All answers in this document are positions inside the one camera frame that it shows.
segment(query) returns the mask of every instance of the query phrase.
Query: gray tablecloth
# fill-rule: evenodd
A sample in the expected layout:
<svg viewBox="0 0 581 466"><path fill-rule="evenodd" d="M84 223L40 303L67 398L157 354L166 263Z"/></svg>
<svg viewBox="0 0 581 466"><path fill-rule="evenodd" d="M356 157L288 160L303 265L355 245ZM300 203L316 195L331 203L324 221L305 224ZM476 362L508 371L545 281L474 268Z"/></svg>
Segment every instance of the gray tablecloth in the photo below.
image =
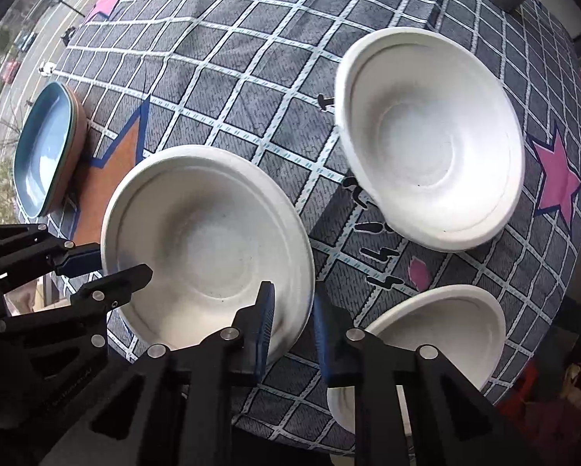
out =
<svg viewBox="0 0 581 466"><path fill-rule="evenodd" d="M428 28L462 44L503 81L515 108L526 137L523 193L509 225L482 247L444 254L392 232L347 170L332 108L318 107L318 94L333 95L345 50L388 26ZM534 0L508 16L487 0L121 0L108 19L96 15L80 28L55 79L84 101L97 158L150 96L143 157L206 143L265 170L301 214L318 279L360 326L427 286L487 289L508 332L482 389L491 401L512 385L560 305L581 242L581 187L560 210L549 205L541 157L557 156L563 142L563 171L580 180L581 79L568 35ZM69 199L50 229L70 236L77 208ZM82 281L59 282L67 294ZM109 331L129 359L144 351L117 312ZM235 424L251 433L353 451L354 436L328 412L311 322L263 384L238 392L233 405Z"/></svg>

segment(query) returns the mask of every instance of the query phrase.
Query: white bowl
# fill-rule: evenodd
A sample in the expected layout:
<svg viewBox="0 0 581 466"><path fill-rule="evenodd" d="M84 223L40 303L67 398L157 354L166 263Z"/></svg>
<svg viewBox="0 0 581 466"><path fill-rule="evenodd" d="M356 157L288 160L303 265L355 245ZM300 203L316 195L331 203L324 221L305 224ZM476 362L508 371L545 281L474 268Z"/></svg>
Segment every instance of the white bowl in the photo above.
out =
<svg viewBox="0 0 581 466"><path fill-rule="evenodd" d="M427 30L375 31L342 58L335 101L349 165L398 233L450 252L504 227L523 183L522 132L469 51Z"/></svg>
<svg viewBox="0 0 581 466"><path fill-rule="evenodd" d="M268 363L299 338L310 315L314 263L288 197L230 152L184 145L143 160L111 197L101 235L103 270L146 263L152 281L120 313L148 344L199 344L276 288Z"/></svg>
<svg viewBox="0 0 581 466"><path fill-rule="evenodd" d="M496 369L506 322L496 299L470 285L444 286L425 291L389 309L366 331L388 345L415 350L423 344L439 348L450 362L481 389ZM397 386L405 434L411 434L407 403ZM340 426L355 433L353 387L327 389L327 404Z"/></svg>

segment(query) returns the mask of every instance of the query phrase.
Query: street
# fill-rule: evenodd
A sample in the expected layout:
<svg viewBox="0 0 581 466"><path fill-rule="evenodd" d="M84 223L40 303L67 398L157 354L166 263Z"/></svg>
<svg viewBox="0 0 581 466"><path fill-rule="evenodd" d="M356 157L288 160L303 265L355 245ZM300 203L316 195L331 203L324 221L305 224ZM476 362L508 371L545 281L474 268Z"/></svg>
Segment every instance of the street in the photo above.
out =
<svg viewBox="0 0 581 466"><path fill-rule="evenodd" d="M64 0L66 3L86 14L97 0ZM0 160L11 156L15 146L11 126L22 128L30 107L27 100L34 101L47 79L40 76L38 67L42 61L57 63L64 51L61 35L71 26L78 26L83 17L62 4L50 8L42 16L35 31L35 42L25 55L21 68L11 86L6 87L0 96Z"/></svg>

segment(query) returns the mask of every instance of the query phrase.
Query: blue dish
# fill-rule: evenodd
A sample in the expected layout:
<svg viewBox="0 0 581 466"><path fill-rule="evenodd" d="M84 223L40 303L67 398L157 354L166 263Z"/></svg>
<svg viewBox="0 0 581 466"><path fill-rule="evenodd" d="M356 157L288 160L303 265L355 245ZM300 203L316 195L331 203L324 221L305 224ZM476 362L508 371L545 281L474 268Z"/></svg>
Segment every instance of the blue dish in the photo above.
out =
<svg viewBox="0 0 581 466"><path fill-rule="evenodd" d="M29 217L48 213L59 165L68 153L74 110L64 86L50 82L25 121L14 157L14 185Z"/></svg>

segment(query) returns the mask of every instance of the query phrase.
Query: silver screw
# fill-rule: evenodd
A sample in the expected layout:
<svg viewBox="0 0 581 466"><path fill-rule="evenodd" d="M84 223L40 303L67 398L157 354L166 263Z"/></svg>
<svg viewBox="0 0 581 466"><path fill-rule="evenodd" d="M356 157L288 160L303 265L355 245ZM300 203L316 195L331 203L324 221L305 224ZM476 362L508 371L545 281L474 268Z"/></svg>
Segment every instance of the silver screw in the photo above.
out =
<svg viewBox="0 0 581 466"><path fill-rule="evenodd" d="M238 338L239 330L236 329L235 327L225 327L224 329L221 330L219 335L224 340L233 340L235 338Z"/></svg>
<svg viewBox="0 0 581 466"><path fill-rule="evenodd" d="M100 335L92 336L92 345L101 348L105 346L105 339Z"/></svg>
<svg viewBox="0 0 581 466"><path fill-rule="evenodd" d="M161 345L161 344L152 345L148 349L148 355L150 357L152 357L153 359L164 356L165 352L167 352L167 347L165 347L165 345Z"/></svg>
<svg viewBox="0 0 581 466"><path fill-rule="evenodd" d="M420 347L420 355L424 359L435 359L437 354L439 354L439 351L432 345L422 345Z"/></svg>
<svg viewBox="0 0 581 466"><path fill-rule="evenodd" d="M359 342L360 340L363 340L365 336L366 333L364 333L363 330L358 329L356 327L352 327L346 332L346 337L350 339L350 341L352 342Z"/></svg>

